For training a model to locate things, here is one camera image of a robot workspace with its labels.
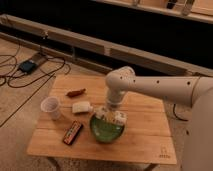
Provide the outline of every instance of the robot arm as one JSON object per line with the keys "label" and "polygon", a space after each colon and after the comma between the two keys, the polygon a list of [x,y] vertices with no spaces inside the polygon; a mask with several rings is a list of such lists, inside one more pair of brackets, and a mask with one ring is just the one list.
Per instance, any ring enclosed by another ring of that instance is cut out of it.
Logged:
{"label": "robot arm", "polygon": [[130,67],[110,72],[106,76],[107,105],[118,107],[127,91],[170,100],[192,107],[195,101],[213,87],[209,77],[137,77]]}
{"label": "robot arm", "polygon": [[213,78],[136,77],[123,67],[106,77],[106,105],[117,109],[127,91],[192,107],[182,158],[182,171],[213,170]]}

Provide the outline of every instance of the gray floor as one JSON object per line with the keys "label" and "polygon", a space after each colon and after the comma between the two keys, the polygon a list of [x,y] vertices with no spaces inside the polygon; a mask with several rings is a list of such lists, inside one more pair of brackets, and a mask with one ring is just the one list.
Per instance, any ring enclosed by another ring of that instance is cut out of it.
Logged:
{"label": "gray floor", "polygon": [[[0,39],[0,54],[14,54],[17,45]],[[21,47],[17,58],[19,62],[29,58],[35,51]],[[45,63],[42,68],[48,71],[56,64]],[[70,74],[92,74],[101,75],[100,73],[69,64],[72,68]],[[7,68],[0,69],[0,74],[7,71]],[[36,71],[25,81],[18,81],[16,84],[23,84],[26,81],[33,80],[41,75]],[[22,88],[11,89],[8,86],[0,87],[0,123],[4,121],[33,91],[40,86],[45,79],[35,84]],[[4,126],[0,128],[0,170],[55,170],[44,157],[28,156],[26,148],[35,128],[39,113],[40,103],[51,88],[54,79],[43,86],[27,104],[25,104]],[[158,166],[155,171],[179,171],[181,154],[184,143],[186,123],[177,121],[172,116],[172,104],[165,102],[165,109],[168,115],[169,124],[173,134],[174,145],[177,153],[178,165],[175,166]],[[178,107],[177,112],[184,114],[184,117],[190,117],[190,110],[184,107]],[[98,170],[143,170],[144,164],[118,163],[118,162],[100,162],[75,159],[57,158],[62,170],[80,170],[80,171],[98,171]]]}

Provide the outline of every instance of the paper cup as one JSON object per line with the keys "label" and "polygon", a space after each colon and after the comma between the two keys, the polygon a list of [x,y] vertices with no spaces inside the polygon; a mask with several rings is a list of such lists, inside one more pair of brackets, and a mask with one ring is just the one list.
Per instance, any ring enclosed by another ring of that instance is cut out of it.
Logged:
{"label": "paper cup", "polygon": [[56,97],[47,97],[41,102],[41,110],[48,113],[53,120],[57,120],[61,112],[59,110],[59,100]]}

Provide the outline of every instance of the table leg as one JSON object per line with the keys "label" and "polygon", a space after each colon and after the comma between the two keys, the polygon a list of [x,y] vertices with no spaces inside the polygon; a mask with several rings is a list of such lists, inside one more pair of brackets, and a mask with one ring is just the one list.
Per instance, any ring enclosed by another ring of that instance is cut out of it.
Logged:
{"label": "table leg", "polygon": [[149,164],[149,166],[147,166],[144,171],[152,171],[155,167],[157,167],[157,164]]}
{"label": "table leg", "polygon": [[60,171],[60,170],[61,170],[60,165],[58,164],[58,162],[55,160],[54,157],[46,157],[46,158],[47,158],[47,160],[48,160],[51,164],[53,164],[53,165],[55,166],[56,171]]}

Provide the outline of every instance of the wooden table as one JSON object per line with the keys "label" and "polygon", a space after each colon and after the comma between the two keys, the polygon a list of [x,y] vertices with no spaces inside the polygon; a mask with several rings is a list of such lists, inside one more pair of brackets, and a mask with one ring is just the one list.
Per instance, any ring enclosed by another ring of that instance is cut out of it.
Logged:
{"label": "wooden table", "polygon": [[[127,125],[122,136],[111,144],[98,143],[94,139],[89,129],[92,113],[72,114],[74,102],[89,100],[94,107],[105,103],[107,87],[104,79],[97,76],[58,76],[50,96],[59,98],[62,116],[53,121],[48,114],[41,113],[27,153],[47,157],[176,164],[171,132],[161,100],[128,92],[120,109],[128,116]],[[81,88],[86,88],[84,95],[72,99],[66,96],[68,91]],[[62,138],[74,120],[82,122],[84,129],[74,144],[68,146],[62,142]]]}

